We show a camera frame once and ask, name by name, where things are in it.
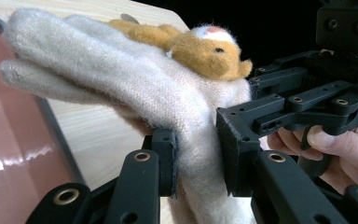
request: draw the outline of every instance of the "glove finger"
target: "glove finger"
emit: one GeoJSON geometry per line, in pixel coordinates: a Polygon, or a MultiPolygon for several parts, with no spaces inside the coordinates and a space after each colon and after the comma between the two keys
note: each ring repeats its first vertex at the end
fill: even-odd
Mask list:
{"type": "Polygon", "coordinates": [[[8,86],[35,95],[69,103],[107,105],[112,100],[92,90],[78,86],[25,60],[10,60],[0,63],[0,78],[8,86]]]}
{"type": "Polygon", "coordinates": [[[151,124],[175,128],[181,120],[202,126],[209,119],[205,117],[209,114],[208,106],[197,90],[184,90],[155,66],[139,62],[47,12],[16,11],[3,37],[19,54],[76,83],[117,98],[151,124]]]}

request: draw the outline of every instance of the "orange plush toy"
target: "orange plush toy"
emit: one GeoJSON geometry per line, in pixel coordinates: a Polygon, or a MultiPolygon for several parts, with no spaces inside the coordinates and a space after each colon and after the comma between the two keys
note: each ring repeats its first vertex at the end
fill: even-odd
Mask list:
{"type": "Polygon", "coordinates": [[[142,25],[132,21],[111,20],[109,25],[141,43],[164,49],[167,56],[214,80],[248,77],[250,60],[241,61],[241,49],[228,30],[203,25],[181,32],[169,24],[142,25]]]}

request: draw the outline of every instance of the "human hand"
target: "human hand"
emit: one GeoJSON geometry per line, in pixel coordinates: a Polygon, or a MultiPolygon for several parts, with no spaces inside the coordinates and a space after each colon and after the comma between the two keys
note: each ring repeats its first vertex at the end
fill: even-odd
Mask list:
{"type": "Polygon", "coordinates": [[[333,155],[320,178],[341,194],[346,187],[358,184],[358,128],[333,136],[323,132],[321,126],[314,126],[307,135],[311,145],[307,150],[300,148],[303,133],[303,130],[292,133],[281,128],[268,136],[268,146],[288,155],[303,156],[315,161],[320,160],[323,153],[333,155]]]}

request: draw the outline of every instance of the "bolt hole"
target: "bolt hole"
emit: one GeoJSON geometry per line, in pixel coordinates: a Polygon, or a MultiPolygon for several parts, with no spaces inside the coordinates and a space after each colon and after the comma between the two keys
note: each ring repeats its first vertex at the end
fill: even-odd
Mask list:
{"type": "Polygon", "coordinates": [[[148,161],[150,159],[150,154],[145,153],[145,152],[140,152],[135,154],[135,156],[133,156],[133,158],[136,161],[148,161]]]}
{"type": "Polygon", "coordinates": [[[57,205],[66,205],[76,200],[79,194],[78,189],[63,189],[54,196],[53,202],[57,205]]]}
{"type": "Polygon", "coordinates": [[[271,130],[275,129],[276,127],[277,127],[277,123],[271,122],[271,123],[268,125],[268,130],[271,131],[271,130]]]}
{"type": "Polygon", "coordinates": [[[276,162],[284,162],[286,161],[286,158],[279,155],[279,154],[276,154],[276,153],[270,153],[268,155],[269,159],[272,160],[272,161],[276,161],[276,162]]]}
{"type": "Polygon", "coordinates": [[[135,213],[127,213],[121,217],[121,222],[125,224],[135,223],[138,220],[138,216],[135,213]]]}
{"type": "Polygon", "coordinates": [[[293,98],[293,100],[296,101],[296,102],[302,102],[302,99],[299,98],[299,97],[295,97],[295,98],[293,98]]]}
{"type": "Polygon", "coordinates": [[[315,221],[320,224],[330,224],[331,223],[327,217],[322,216],[322,215],[316,215],[314,218],[315,218],[315,221]]]}
{"type": "Polygon", "coordinates": [[[347,105],[347,104],[348,104],[348,101],[346,101],[346,100],[341,100],[341,99],[337,99],[336,102],[337,102],[337,104],[339,104],[339,105],[347,105]]]}
{"type": "Polygon", "coordinates": [[[325,29],[327,29],[329,31],[333,31],[333,30],[337,29],[338,22],[334,19],[329,19],[325,22],[324,26],[325,26],[325,29]]]}

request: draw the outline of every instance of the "plush toy ear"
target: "plush toy ear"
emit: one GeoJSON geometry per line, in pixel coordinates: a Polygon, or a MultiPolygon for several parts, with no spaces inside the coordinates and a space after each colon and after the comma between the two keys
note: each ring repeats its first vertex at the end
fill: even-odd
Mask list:
{"type": "Polygon", "coordinates": [[[250,60],[240,62],[240,67],[238,70],[239,75],[244,75],[243,77],[248,77],[253,68],[253,63],[250,60]]]}
{"type": "Polygon", "coordinates": [[[141,24],[138,22],[138,20],[136,20],[135,18],[133,18],[132,15],[129,15],[129,14],[126,14],[126,13],[123,13],[120,15],[120,18],[123,20],[123,21],[131,21],[133,23],[136,23],[136,24],[141,24]]]}
{"type": "Polygon", "coordinates": [[[167,44],[181,32],[169,24],[160,26],[138,24],[133,21],[111,20],[108,24],[132,40],[166,49],[167,44]]]}

